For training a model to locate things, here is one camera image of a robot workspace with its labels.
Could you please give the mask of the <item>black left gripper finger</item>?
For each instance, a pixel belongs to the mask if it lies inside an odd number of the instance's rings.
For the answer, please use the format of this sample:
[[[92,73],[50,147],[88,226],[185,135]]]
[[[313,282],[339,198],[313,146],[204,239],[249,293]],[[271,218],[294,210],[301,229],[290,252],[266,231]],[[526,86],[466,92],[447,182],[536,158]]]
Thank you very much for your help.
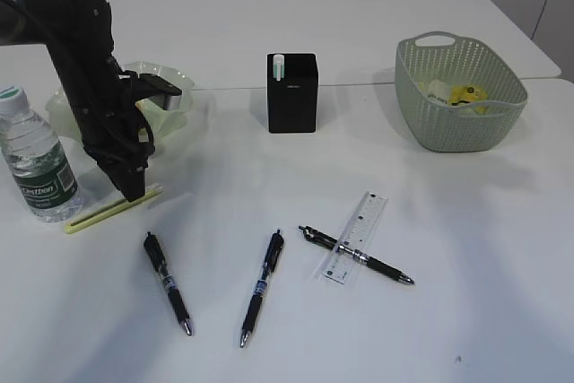
[[[145,168],[115,163],[107,167],[107,175],[123,197],[134,202],[145,194]]]

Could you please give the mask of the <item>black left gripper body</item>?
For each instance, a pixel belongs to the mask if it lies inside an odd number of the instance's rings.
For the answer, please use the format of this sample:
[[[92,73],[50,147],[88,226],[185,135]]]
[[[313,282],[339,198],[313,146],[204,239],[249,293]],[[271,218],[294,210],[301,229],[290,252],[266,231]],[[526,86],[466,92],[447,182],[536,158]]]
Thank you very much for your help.
[[[151,87],[113,56],[109,2],[39,0],[39,23],[85,151],[106,172],[145,171],[153,135],[135,104]]]

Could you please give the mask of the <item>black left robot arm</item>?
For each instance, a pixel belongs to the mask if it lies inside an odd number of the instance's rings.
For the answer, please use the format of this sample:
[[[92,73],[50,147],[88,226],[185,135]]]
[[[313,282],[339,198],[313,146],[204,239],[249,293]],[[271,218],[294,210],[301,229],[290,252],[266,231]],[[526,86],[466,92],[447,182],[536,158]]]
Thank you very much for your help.
[[[107,0],[1,0],[1,43],[47,48],[83,149],[128,201],[144,195],[152,130],[137,77],[113,56]]]

